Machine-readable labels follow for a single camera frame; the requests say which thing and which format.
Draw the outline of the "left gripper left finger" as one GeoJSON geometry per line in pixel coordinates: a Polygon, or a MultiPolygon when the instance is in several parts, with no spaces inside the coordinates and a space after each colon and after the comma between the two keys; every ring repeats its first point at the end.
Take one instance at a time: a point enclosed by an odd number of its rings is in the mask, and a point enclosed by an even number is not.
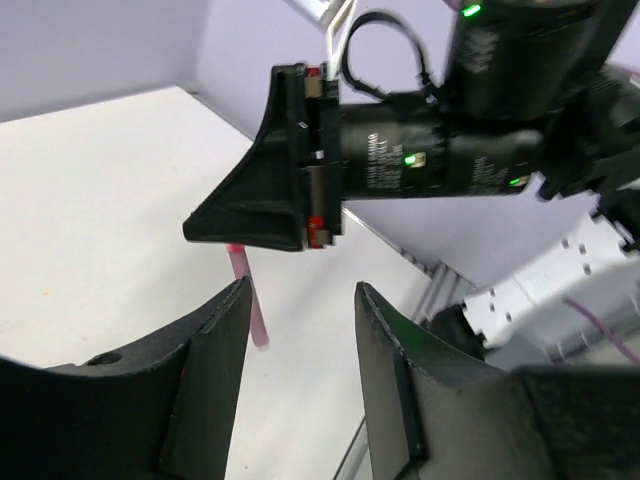
{"type": "Polygon", "coordinates": [[[252,287],[82,365],[1,362],[5,479],[221,479],[252,287]]]}

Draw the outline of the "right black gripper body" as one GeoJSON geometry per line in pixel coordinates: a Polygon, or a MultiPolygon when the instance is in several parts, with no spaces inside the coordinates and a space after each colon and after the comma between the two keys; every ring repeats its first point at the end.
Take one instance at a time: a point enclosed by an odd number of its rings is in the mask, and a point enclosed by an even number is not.
{"type": "Polygon", "coordinates": [[[608,196],[639,175],[639,90],[608,57],[634,1],[464,1],[441,82],[407,24],[378,10],[416,55],[419,87],[366,83],[339,69],[304,73],[313,161],[307,244],[342,232],[347,199],[508,196],[532,175],[542,199],[608,196]]]}

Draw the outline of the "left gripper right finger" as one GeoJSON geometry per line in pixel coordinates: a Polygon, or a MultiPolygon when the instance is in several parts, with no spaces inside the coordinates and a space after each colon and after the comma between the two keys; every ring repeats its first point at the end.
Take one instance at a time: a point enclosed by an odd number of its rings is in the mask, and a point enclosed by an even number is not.
{"type": "Polygon", "coordinates": [[[639,370],[503,371],[443,342],[374,287],[355,332],[376,479],[635,479],[639,370]]]}

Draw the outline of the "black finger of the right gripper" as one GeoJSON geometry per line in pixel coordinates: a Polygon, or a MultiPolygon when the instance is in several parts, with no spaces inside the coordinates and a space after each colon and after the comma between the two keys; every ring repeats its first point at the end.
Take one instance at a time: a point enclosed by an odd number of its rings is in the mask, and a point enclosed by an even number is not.
{"type": "Polygon", "coordinates": [[[272,68],[254,143],[184,221],[186,240],[305,249],[300,162],[308,157],[306,73],[304,63],[272,68]]]}

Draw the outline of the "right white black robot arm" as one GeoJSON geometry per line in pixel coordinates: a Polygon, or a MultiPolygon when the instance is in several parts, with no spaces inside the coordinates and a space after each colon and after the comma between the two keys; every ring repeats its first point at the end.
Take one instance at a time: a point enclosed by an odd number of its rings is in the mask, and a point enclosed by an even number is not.
{"type": "Polygon", "coordinates": [[[253,145],[184,221],[191,242],[286,252],[342,234],[353,200],[582,192],[595,211],[486,292],[437,313],[433,333],[482,358],[557,303],[639,262],[639,87],[608,57],[634,1],[463,1],[444,79],[387,10],[351,18],[409,40],[419,86],[386,92],[350,68],[350,38],[318,66],[276,65],[253,145]]]}

